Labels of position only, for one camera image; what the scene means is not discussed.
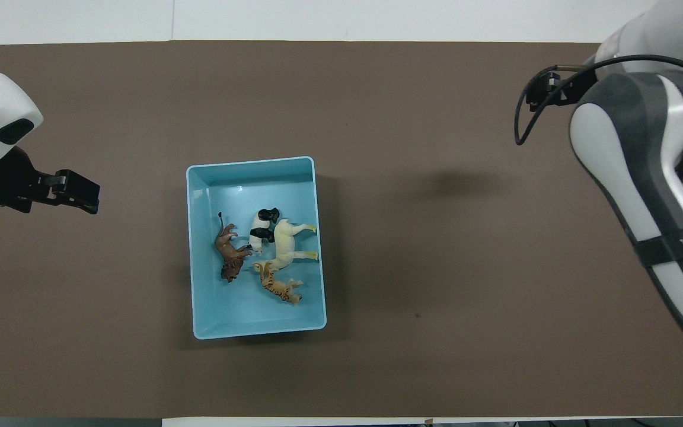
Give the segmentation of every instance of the white toy animal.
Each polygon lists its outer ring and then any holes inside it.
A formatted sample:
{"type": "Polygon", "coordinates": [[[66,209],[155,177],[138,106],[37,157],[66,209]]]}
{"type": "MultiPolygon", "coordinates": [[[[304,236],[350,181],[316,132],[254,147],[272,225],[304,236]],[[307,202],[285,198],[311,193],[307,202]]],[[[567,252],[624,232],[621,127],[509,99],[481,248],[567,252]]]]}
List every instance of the white toy animal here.
{"type": "MultiPolygon", "coordinates": [[[[277,271],[292,264],[295,259],[318,259],[317,251],[295,251],[295,236],[296,233],[302,230],[312,230],[312,232],[317,232],[315,226],[310,224],[301,224],[299,226],[294,226],[290,224],[288,219],[284,218],[276,224],[276,229],[273,230],[273,235],[276,238],[276,258],[269,260],[270,270],[277,271]]],[[[260,267],[265,268],[265,260],[258,262],[260,267]]],[[[260,273],[257,265],[254,265],[254,270],[260,273]]]]}
{"type": "Polygon", "coordinates": [[[273,243],[273,232],[270,230],[270,223],[274,224],[279,220],[279,210],[260,209],[254,214],[252,228],[249,230],[249,244],[252,250],[258,254],[263,253],[263,239],[267,238],[269,243],[273,243]]]}

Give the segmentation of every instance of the black cable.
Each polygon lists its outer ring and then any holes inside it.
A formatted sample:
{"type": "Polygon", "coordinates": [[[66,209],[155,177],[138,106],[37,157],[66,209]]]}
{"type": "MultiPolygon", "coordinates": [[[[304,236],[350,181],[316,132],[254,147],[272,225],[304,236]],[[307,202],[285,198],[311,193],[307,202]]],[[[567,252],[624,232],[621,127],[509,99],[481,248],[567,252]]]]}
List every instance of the black cable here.
{"type": "Polygon", "coordinates": [[[644,427],[654,427],[653,425],[647,424],[647,422],[642,422],[636,418],[632,418],[631,421],[636,422],[636,424],[643,425],[644,427]]]}
{"type": "Polygon", "coordinates": [[[588,73],[593,70],[597,70],[597,68],[602,68],[607,65],[613,65],[613,64],[618,64],[619,62],[632,62],[632,60],[652,60],[653,62],[665,62],[666,64],[671,64],[671,65],[676,65],[677,67],[683,68],[683,60],[680,59],[675,59],[670,56],[659,56],[659,55],[628,55],[628,56],[619,56],[617,58],[610,58],[606,60],[600,60],[600,62],[597,62],[596,64],[589,65],[588,67],[584,68],[583,70],[578,71],[574,75],[570,76],[566,80],[562,81],[555,89],[553,89],[552,92],[550,92],[547,95],[547,98],[542,101],[542,103],[537,106],[537,111],[535,111],[534,115],[531,117],[531,120],[529,120],[528,125],[526,125],[526,130],[524,131],[523,136],[518,137],[518,117],[521,114],[521,106],[523,105],[524,102],[524,97],[526,97],[526,93],[528,92],[529,88],[531,87],[531,84],[534,83],[538,78],[540,78],[542,75],[549,71],[556,71],[558,70],[558,65],[553,65],[553,67],[548,67],[545,68],[544,70],[540,71],[537,73],[536,76],[534,76],[531,81],[529,81],[528,84],[526,84],[526,87],[524,87],[524,91],[521,93],[521,97],[518,100],[518,105],[515,107],[515,119],[514,119],[514,132],[515,132],[515,144],[521,145],[524,142],[526,142],[526,138],[528,138],[529,133],[531,133],[531,129],[534,127],[534,124],[537,122],[537,119],[539,119],[540,114],[542,114],[542,111],[547,108],[548,105],[550,105],[553,100],[555,100],[555,97],[559,95],[563,89],[567,87],[567,85],[571,84],[572,81],[576,80],[579,78],[581,75],[584,73],[588,73]]]}

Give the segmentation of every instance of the blue tray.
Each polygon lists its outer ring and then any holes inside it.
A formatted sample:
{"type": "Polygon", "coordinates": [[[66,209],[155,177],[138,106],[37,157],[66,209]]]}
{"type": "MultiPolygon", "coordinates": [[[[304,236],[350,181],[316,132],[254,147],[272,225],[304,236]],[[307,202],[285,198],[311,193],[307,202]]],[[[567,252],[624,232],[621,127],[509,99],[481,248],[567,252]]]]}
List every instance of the blue tray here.
{"type": "Polygon", "coordinates": [[[234,246],[249,243],[255,213],[279,208],[292,224],[318,226],[315,164],[311,157],[193,165],[186,171],[189,255],[192,268],[193,333],[200,340],[260,333],[294,332],[325,326],[320,227],[295,235],[296,249],[318,251],[318,260],[298,259],[277,271],[281,281],[297,279],[302,300],[292,305],[263,289],[252,267],[276,256],[276,246],[263,240],[263,254],[245,257],[231,283],[220,278],[222,258],[214,240],[223,221],[235,224],[234,246]]]}

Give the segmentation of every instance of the animal figurine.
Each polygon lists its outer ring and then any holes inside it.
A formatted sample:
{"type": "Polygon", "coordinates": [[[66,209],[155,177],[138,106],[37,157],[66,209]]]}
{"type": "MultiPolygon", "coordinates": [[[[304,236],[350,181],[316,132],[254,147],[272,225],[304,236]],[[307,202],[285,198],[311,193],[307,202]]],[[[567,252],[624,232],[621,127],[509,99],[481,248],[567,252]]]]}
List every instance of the animal figurine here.
{"type": "Polygon", "coordinates": [[[218,217],[220,217],[220,231],[215,239],[215,249],[223,257],[223,268],[220,269],[220,277],[231,283],[238,276],[239,271],[241,271],[241,266],[244,265],[244,257],[252,255],[252,252],[249,251],[251,246],[244,245],[239,249],[234,249],[231,246],[231,237],[238,235],[235,232],[231,232],[234,225],[228,224],[228,226],[223,228],[223,213],[218,212],[218,217]]]}
{"type": "Polygon", "coordinates": [[[260,283],[262,283],[263,288],[267,289],[271,294],[295,305],[302,299],[302,295],[293,292],[293,289],[300,286],[302,281],[295,281],[294,279],[289,279],[287,283],[279,281],[276,279],[273,270],[271,270],[270,261],[265,262],[265,265],[255,262],[252,266],[260,273],[260,283]]]}
{"type": "Polygon", "coordinates": [[[249,230],[249,244],[252,250],[258,254],[263,253],[263,239],[267,238],[269,243],[273,243],[273,232],[270,230],[270,223],[274,224],[279,220],[279,209],[260,209],[252,219],[252,229],[249,230]]]}
{"type": "MultiPolygon", "coordinates": [[[[295,259],[318,259],[317,251],[295,251],[295,239],[293,236],[302,230],[317,232],[315,226],[311,226],[310,224],[293,226],[286,218],[281,219],[281,221],[276,224],[276,229],[273,230],[274,238],[276,238],[276,258],[269,260],[273,270],[280,270],[283,267],[292,264],[292,261],[295,259]]],[[[256,264],[260,264],[264,269],[266,263],[267,262],[264,262],[263,260],[256,264]]]]}

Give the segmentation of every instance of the gray and white robot arm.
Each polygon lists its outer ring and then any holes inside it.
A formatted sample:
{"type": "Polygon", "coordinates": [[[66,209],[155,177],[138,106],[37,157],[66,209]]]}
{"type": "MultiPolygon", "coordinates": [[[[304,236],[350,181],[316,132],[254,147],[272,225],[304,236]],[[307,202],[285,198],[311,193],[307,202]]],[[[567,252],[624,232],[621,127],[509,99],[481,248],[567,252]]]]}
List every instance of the gray and white robot arm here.
{"type": "Polygon", "coordinates": [[[33,202],[69,205],[98,211],[100,187],[71,170],[41,173],[17,146],[43,122],[41,112],[25,92],[0,74],[0,206],[28,213],[33,202]]]}
{"type": "MultiPolygon", "coordinates": [[[[683,64],[683,2],[658,2],[608,38],[594,66],[580,71],[590,83],[586,90],[578,87],[583,95],[570,135],[577,159],[604,192],[683,330],[683,65],[661,62],[674,59],[683,64]],[[623,62],[594,75],[594,66],[614,59],[623,62]]],[[[532,109],[572,103],[559,94],[573,81],[544,80],[551,72],[538,79],[557,98],[526,98],[532,109]]]]}

